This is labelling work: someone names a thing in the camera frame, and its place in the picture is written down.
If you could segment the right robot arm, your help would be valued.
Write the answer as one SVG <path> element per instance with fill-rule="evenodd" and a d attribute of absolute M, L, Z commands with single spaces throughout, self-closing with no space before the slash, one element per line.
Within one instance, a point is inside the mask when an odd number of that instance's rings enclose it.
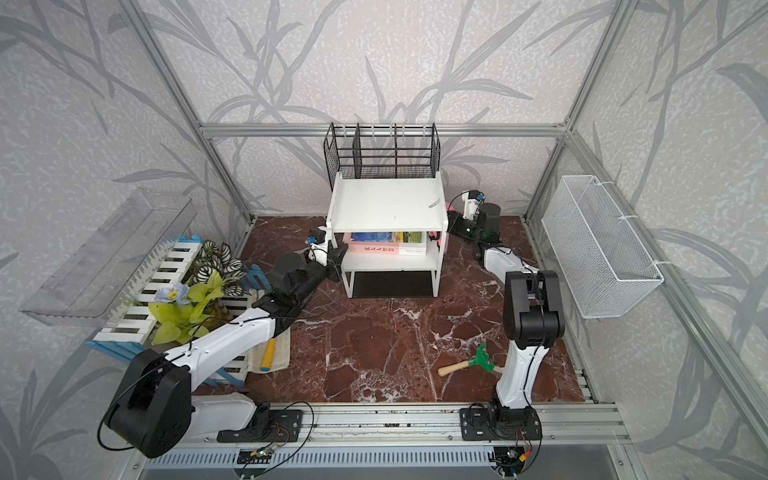
<path fill-rule="evenodd" d="M 502 325 L 509 351 L 487 407 L 499 431 L 536 418 L 532 393 L 538 370 L 565 331 L 558 275 L 540 270 L 500 241 L 500 207 L 471 200 L 462 212 L 448 209 L 449 232 L 474 247 L 476 260 L 503 286 Z"/>

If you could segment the white two-tier bookshelf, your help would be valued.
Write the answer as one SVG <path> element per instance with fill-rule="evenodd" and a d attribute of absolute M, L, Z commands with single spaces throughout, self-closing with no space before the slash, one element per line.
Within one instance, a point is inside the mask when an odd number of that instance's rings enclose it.
<path fill-rule="evenodd" d="M 424 256 L 362 254 L 348 250 L 340 262 L 350 298 L 436 297 L 448 233 L 441 174 L 422 179 L 343 179 L 337 177 L 326 216 L 330 241 L 347 232 L 424 232 Z"/>

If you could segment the pink cloth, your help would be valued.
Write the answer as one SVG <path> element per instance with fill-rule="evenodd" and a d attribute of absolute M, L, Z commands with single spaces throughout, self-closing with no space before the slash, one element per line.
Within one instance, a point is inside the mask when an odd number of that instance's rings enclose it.
<path fill-rule="evenodd" d="M 450 238 L 450 236 L 449 236 L 449 234 L 447 232 L 442 232 L 440 234 L 440 239 L 438 240 L 438 247 L 440 248 L 440 250 L 442 252 L 444 252 L 445 249 L 447 248 L 448 242 L 449 242 L 449 238 Z"/>

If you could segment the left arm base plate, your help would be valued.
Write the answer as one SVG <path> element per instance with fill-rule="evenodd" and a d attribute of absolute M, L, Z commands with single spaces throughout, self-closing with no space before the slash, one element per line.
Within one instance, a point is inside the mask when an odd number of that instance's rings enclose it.
<path fill-rule="evenodd" d="M 303 411 L 299 409 L 257 411 L 240 430 L 219 431 L 218 443 L 295 443 L 301 431 Z"/>

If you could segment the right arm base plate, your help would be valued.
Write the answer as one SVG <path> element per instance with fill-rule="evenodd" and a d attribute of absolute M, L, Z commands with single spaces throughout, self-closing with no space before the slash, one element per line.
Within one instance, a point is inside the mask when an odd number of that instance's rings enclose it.
<path fill-rule="evenodd" d="M 530 440 L 543 438 L 538 412 L 532 407 L 490 408 L 473 404 L 459 410 L 461 437 L 465 441 Z"/>

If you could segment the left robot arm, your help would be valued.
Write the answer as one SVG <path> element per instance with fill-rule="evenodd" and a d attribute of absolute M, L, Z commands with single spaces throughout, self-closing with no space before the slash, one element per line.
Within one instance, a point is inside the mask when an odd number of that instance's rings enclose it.
<path fill-rule="evenodd" d="M 345 244 L 313 245 L 305 256 L 285 254 L 273 269 L 274 290 L 236 319 L 188 346 L 135 356 L 100 425 L 147 458 L 167 453 L 186 437 L 245 429 L 257 410 L 248 396 L 194 391 L 237 356 L 287 331 L 324 280 L 340 279 L 347 250 Z"/>

